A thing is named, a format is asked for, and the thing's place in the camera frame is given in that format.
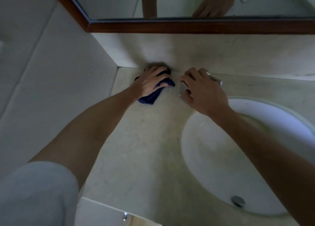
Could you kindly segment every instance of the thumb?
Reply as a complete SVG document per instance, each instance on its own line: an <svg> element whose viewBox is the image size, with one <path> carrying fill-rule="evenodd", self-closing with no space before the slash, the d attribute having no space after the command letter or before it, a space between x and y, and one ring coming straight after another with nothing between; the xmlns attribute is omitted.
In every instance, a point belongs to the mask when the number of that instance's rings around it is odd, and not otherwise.
<svg viewBox="0 0 315 226"><path fill-rule="evenodd" d="M189 92L188 92L187 90L185 91L183 98L184 98L184 100L187 102L187 104L188 104L189 106L191 106L192 101L193 101L194 99L190 96L190 94L189 94Z"/></svg>
<svg viewBox="0 0 315 226"><path fill-rule="evenodd" d="M168 87L168 84L167 83L161 83L158 87L155 87L154 88L154 91L156 91L157 89L159 89L159 88L162 88L162 87Z"/></svg>

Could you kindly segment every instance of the sleeve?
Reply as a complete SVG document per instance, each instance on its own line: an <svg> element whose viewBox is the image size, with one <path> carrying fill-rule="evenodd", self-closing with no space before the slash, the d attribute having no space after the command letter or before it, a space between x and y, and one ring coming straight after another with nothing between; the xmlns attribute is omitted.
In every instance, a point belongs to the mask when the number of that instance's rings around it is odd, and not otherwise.
<svg viewBox="0 0 315 226"><path fill-rule="evenodd" d="M78 192L64 166L28 163L0 183L0 225L73 225Z"/></svg>

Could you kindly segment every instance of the wooden mirror frame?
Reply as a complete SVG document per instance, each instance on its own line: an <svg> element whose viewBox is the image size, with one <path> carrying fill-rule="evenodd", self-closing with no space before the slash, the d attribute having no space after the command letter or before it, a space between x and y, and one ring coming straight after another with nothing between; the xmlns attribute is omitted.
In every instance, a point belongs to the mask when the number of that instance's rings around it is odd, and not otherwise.
<svg viewBox="0 0 315 226"><path fill-rule="evenodd" d="M148 20L91 23L72 0L58 0L89 33L162 34L315 34L315 18L257 18L236 20Z"/></svg>

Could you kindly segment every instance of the dark blue rag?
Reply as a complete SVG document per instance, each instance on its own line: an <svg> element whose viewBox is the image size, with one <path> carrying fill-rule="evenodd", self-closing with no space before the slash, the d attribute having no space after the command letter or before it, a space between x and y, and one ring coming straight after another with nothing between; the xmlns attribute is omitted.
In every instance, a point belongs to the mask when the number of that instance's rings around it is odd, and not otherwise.
<svg viewBox="0 0 315 226"><path fill-rule="evenodd" d="M167 69L161 73L159 73L157 76L160 76L162 74L171 74L171 70L170 69ZM160 86L161 83L167 83L169 86L172 86L174 87L175 86L175 83L169 79L169 78L165 78L163 79L162 81L160 81L156 86ZM164 87L162 88L159 88L157 89L155 92L152 92L150 95L148 96L144 96L144 97L141 97L138 101L142 104L149 104L149 105L153 105L153 103L155 102L155 100L158 98L158 96L160 95L161 91L163 90Z"/></svg>

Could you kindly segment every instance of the brown frame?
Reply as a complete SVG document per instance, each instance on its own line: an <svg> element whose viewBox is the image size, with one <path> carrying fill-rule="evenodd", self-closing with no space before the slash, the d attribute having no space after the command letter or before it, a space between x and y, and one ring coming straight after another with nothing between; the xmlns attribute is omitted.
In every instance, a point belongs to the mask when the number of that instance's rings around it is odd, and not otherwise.
<svg viewBox="0 0 315 226"><path fill-rule="evenodd" d="M88 23L72 0L58 0L89 33L315 34L315 20Z"/></svg>

